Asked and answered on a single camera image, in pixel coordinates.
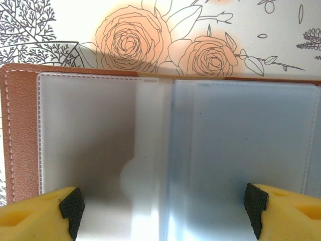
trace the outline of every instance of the card slot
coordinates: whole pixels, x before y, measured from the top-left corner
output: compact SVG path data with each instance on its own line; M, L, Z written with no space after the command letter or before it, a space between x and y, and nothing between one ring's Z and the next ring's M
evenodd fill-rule
M178 81L173 115L192 127L179 131L179 125L174 126L172 136L178 143L173 145L184 147L185 137L191 144L171 154L176 158L170 162L180 167L168 180L170 240L255 240L243 206L246 183L305 192L319 89L221 81L184 88ZM193 99L192 108L176 104L186 93ZM182 116L186 109L189 115L193 112L191 119Z

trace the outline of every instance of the stitched edge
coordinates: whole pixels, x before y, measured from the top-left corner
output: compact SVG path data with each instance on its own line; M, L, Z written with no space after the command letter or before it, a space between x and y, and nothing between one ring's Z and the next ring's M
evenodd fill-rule
M153 77L134 77L126 78L123 76L95 75L95 74L63 74L63 73L40 73L37 77L37 115L38 115L38 160L39 160L39 193L43 193L43 158L42 158L42 133L41 133L41 77L68 77L68 78L91 78L91 79L112 79L112 80L134 80L134 81L149 81L158 82L159 78Z
M10 120L10 99L9 99L9 88L8 88L8 77L9 72L32 72L39 73L32 70L7 70L5 72L5 85L6 85L6 99L7 99L7 113L8 113L8 134L9 134L9 149L10 149L10 163L11 163L11 179L12 179L12 190L13 190L13 202L16 201L15 193L15 176L14 176L14 159L13 159L13 149L11 140L11 120Z
M9 133L9 147L10 147L10 161L11 161L11 172L12 172L12 184L13 184L13 202L15 202L15 182L14 182L14 161L13 161L13 149L12 149L12 140L11 140L11 121L10 121L10 100L9 100L9 90L8 90L8 80L7 80L7 73L9 72L32 72L32 73L40 73L39 71L33 71L33 70L7 70L5 73L5 85L6 85L6 99L7 99L7 112L8 112L8 133ZM120 77L110 77L110 76L103 76L103 75L73 75L73 74L53 74L53 73L43 73L38 76L38 82L40 80L41 76L56 76L56 77L72 77L72 78L97 78L97 79L115 79L115 80L140 80L144 81L142 78L120 78ZM149 78L151 81L158 80L158 78ZM229 83L198 83L198 84L218 84L218 85L242 85L242 86L261 86L261 85L254 85L254 84L229 84ZM273 85L266 85L265 87L275 87ZM299 86L279 86L279 87L287 87L287 88L298 88ZM316 118L316 112L317 112L317 104L318 104L318 95L315 95L315 105L314 105L314 110L313 110L313 118L312 118L312 123L311 123L311 133L309 137L309 144L308 144L308 154L306 157L306 163L305 163L305 172L304 172L304 177L303 177L303 183L302 183L302 189L301 192L305 192L306 190L306 185L307 185L307 174L309 171L309 166L310 166L310 156L311 156L311 151L312 151L312 140L314 136L314 129L315 129L315 118ZM40 107L40 82L38 86L38 107ZM41 155L41 123L40 123L40 109L38 110L38 133L39 133L39 190L42 191L42 155ZM319 190L319 197L321 197L321 186Z
M112 75L95 75L95 74L63 74L63 73L41 73L39 78L42 76L51 76L51 77L69 77L69 78L89 78L89 79L113 79L113 80L135 80L135 81L155 81L157 82L159 78L154 77L134 77L134 78L125 78L122 76L112 76Z
M303 176L303 184L302 184L302 189L301 189L301 193L303 193L303 194L306 193L307 177L308 177L308 173L310 171L311 155L312 155L312 144L313 144L313 140L314 140L314 131L315 131L315 123L316 123L316 114L317 114L318 103L319 103L319 94L316 91L315 92L313 114L312 114L311 132L310 132L310 135L309 135L309 143L308 143L308 148L307 148L308 151L307 151L307 156L306 156L306 161L305 161L305 172L304 172L304 176Z
M42 138L41 138L41 110L40 110L40 75L37 76L37 126L38 126L38 179L39 194L43 193L43 171L42 171Z

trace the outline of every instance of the line drawing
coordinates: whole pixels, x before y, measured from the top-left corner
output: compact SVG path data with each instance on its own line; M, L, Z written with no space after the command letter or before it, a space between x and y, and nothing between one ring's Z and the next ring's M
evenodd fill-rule
M259 34L257 37L260 38L260 39L266 39L267 38L267 34Z
M300 8L299 8L299 24L302 23L302 19L303 19L303 5L301 4L300 5Z
M261 76L264 76L264 74L265 74L264 73L264 66L262 63L264 63L267 66L271 65L271 64L282 66L282 68L285 72L287 71L288 68L293 68L293 69L305 71L304 69L296 67L296 66L276 62L277 56L270 56L266 59L257 58L254 56L248 56L244 49L241 49L240 54L236 54L235 56L239 57L241 60L244 60L245 66L249 70L251 70L254 73L261 75Z
M321 30L319 28L309 29L303 34L303 38L307 41L302 44L297 44L296 47L298 49L321 51Z
M274 1L276 0L261 0L258 5L264 4L264 10L267 14L271 14L275 10Z
M30 63L86 67L77 41L58 41L50 0L0 2L0 66Z

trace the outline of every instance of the floral wallpaper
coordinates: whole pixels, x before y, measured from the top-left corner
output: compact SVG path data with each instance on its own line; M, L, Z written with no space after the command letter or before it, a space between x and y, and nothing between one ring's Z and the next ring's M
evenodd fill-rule
M0 66L319 79L318 7L309 0L0 0ZM4 179L1 165L0 205Z

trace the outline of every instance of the white stitching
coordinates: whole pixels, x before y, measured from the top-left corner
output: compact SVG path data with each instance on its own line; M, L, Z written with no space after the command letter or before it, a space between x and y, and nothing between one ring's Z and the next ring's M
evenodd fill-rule
M144 81L143 78L126 78L118 76L105 76L105 75L91 75L91 74L63 74L63 73L41 73L37 78L37 115L38 115L38 160L39 160L39 192L43 193L43 160L42 160L42 137L41 137L41 98L40 98L40 78L42 76L50 77L69 77L69 78L92 78L92 79L113 79L113 80L134 80ZM158 80L158 78L148 78L148 80Z
M42 171L42 138L41 138L41 111L40 111L40 76L37 77L37 116L38 116L38 175L39 175L39 194L43 193L43 171Z
M121 78L117 76L90 75L90 74L62 74L62 73L41 73L39 76L69 77L69 78L91 78L91 79L113 79L113 80L135 80L144 81L142 78ZM148 80L158 80L159 78L150 77Z
M305 192L306 192L307 177L308 177L308 173L310 171L312 144L313 144L313 139L314 139L314 130L315 130L315 122L316 122L318 103L319 103L319 95L316 92L313 114L312 114L311 132L309 135L308 151L307 151L307 156L306 156L306 161L305 161L305 171L304 171L303 183L302 183L302 189L301 189L301 193L303 193L303 194L305 194Z
M9 72L32 72L39 73L31 70L7 70L5 73L5 85L6 85L6 99L7 99L7 113L8 113L8 133L9 133L9 147L10 147L10 162L11 162L11 179L12 179L12 190L13 190L13 202L16 201L15 193L15 176L14 176L14 159L13 159L13 149L12 149L12 140L11 140L11 120L10 120L10 100L9 100L9 88L8 88L8 78L7 74Z

